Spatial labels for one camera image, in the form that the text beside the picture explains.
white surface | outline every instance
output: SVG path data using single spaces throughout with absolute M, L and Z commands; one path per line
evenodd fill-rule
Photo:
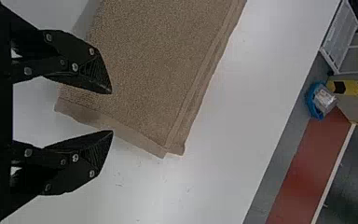
M 6 0 L 40 28 L 71 30 L 87 0 Z M 102 174 L 39 197 L 6 223 L 242 223 L 338 0 L 249 0 L 186 143 L 161 161 L 116 139 Z M 15 138 L 45 146 L 95 131 L 53 112 L 57 85 L 15 86 Z
M 339 151 L 336 163 L 334 164 L 333 171 L 331 172 L 331 175 L 327 181 L 326 187 L 324 188 L 324 194 L 321 197 L 321 200 L 319 201 L 318 207 L 316 208 L 315 214 L 313 215 L 311 224 L 316 224 L 316 221 L 318 220 L 319 214 L 322 211 L 322 208 L 324 206 L 324 201 L 327 198 L 328 192 L 330 191 L 331 185 L 333 184 L 334 178 L 336 177 L 338 167 L 341 166 L 342 158 L 344 157 L 345 151 L 347 150 L 348 143 L 351 140 L 351 136 L 353 135 L 354 128 L 356 127 L 356 124 L 352 124 L 350 130 L 348 131 L 347 137 L 345 138 L 344 144 L 342 145 L 341 150 Z

metal rack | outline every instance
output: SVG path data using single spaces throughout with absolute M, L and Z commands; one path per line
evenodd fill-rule
M 335 75 L 358 74 L 358 20 L 343 0 L 320 48 Z

beige carpet piece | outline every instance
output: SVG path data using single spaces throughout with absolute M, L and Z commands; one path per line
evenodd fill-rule
M 163 158 L 185 141 L 245 0 L 105 0 L 87 40 L 114 87 L 63 86 L 56 111 Z

carpet sample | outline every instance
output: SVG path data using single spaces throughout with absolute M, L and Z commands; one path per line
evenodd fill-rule
M 105 0 L 87 41 L 112 95 L 63 86 L 55 110 L 163 158 L 183 155 L 212 74 L 246 0 Z

blue object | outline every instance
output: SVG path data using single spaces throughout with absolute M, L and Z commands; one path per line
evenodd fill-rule
M 310 85 L 310 89 L 308 90 L 308 93 L 306 95 L 306 102 L 312 117 L 321 120 L 324 118 L 324 114 L 316 108 L 316 105 L 313 102 L 313 98 L 315 97 L 315 91 L 317 90 L 319 85 L 324 85 L 324 83 L 316 82 Z

